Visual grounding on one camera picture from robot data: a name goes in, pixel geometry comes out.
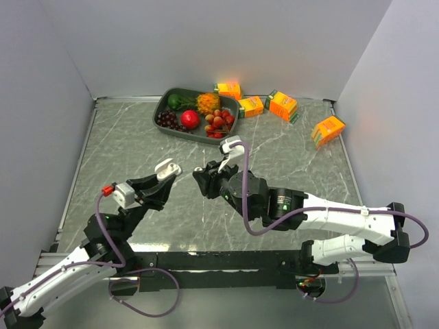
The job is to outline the white oval charging case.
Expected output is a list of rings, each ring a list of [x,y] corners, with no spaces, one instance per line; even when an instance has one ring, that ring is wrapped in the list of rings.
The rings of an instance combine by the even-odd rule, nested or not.
[[[172,175],[180,175],[182,173],[182,169],[174,162],[173,158],[168,158],[158,163],[154,168],[154,172],[156,174],[156,179],[160,182],[166,180]]]

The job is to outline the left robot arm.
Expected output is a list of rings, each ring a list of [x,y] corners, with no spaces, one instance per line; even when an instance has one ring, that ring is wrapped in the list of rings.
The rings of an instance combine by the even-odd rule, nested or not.
[[[176,177],[155,173],[105,186],[78,247],[30,282],[1,289],[5,326],[40,328],[51,311],[104,278],[144,272],[128,240],[147,211],[164,208]]]

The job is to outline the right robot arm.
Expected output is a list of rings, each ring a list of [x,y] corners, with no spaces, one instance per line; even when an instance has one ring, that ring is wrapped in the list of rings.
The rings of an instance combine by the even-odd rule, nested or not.
[[[262,235],[270,230],[324,230],[337,233],[327,240],[308,240],[300,249],[300,267],[315,273],[346,258],[371,255],[381,263],[407,261],[410,240],[403,231],[401,204],[367,208],[332,202],[288,188],[272,188],[263,178],[238,166],[222,166],[216,161],[197,167],[193,177],[208,199],[223,198],[244,219],[260,219]]]

